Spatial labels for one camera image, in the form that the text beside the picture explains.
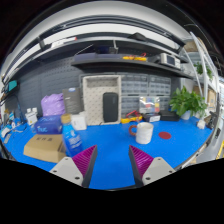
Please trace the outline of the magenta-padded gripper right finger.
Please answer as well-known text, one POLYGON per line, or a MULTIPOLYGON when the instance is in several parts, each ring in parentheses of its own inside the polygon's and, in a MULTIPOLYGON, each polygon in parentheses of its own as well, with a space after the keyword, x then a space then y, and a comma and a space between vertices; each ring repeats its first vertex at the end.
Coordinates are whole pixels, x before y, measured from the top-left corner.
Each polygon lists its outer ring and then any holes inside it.
POLYGON ((153 158, 132 145, 129 146, 129 159, 137 188, 175 173, 175 170, 162 157, 153 158))

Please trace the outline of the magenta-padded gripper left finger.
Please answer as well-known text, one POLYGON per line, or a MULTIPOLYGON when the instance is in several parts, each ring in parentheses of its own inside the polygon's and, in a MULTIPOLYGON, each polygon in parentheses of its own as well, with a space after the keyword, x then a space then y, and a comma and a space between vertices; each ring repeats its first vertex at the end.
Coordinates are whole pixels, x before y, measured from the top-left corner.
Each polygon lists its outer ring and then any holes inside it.
POLYGON ((97 146, 91 146, 73 157, 64 157, 50 172, 78 186, 88 188, 97 154, 97 146))

